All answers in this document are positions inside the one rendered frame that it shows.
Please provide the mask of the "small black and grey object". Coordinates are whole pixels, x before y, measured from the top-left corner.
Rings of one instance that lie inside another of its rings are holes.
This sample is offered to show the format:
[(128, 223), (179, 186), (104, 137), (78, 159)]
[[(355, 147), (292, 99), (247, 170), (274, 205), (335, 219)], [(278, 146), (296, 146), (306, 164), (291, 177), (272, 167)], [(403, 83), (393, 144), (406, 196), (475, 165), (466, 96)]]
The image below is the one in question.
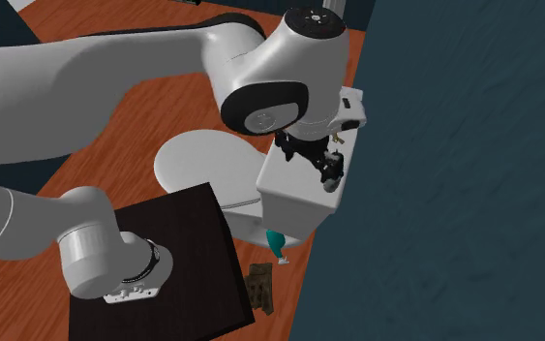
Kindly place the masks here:
[(344, 176), (344, 155), (338, 150), (324, 153), (324, 165), (321, 171), (321, 182), (327, 193), (333, 193)]

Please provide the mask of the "brown crumpled bag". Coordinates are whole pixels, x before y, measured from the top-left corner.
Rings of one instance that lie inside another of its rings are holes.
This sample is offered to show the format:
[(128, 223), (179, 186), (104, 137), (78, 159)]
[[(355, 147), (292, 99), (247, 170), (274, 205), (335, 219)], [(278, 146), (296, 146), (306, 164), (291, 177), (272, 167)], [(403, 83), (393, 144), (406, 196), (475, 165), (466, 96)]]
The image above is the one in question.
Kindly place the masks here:
[(272, 263), (252, 263), (244, 277), (251, 307), (261, 309), (267, 316), (274, 312), (272, 294)]

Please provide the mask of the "teal bottle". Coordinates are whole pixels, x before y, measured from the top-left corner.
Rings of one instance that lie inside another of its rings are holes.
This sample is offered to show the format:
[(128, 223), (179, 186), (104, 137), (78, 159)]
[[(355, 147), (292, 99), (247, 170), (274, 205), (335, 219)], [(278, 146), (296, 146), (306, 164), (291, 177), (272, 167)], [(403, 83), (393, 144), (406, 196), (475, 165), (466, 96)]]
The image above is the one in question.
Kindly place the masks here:
[(282, 253), (282, 249), (286, 245), (286, 237), (282, 233), (268, 230), (266, 239), (270, 250), (278, 259), (278, 264), (288, 264), (288, 258)]

